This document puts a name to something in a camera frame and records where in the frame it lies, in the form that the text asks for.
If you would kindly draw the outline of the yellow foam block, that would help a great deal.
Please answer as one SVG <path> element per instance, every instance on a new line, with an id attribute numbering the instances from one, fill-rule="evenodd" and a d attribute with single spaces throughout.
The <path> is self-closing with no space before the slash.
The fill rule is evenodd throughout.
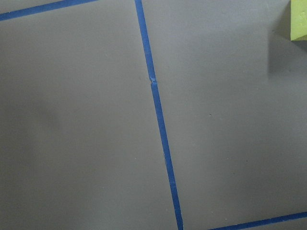
<path id="1" fill-rule="evenodd" d="M 307 40 L 307 0 L 291 0 L 291 41 Z"/>

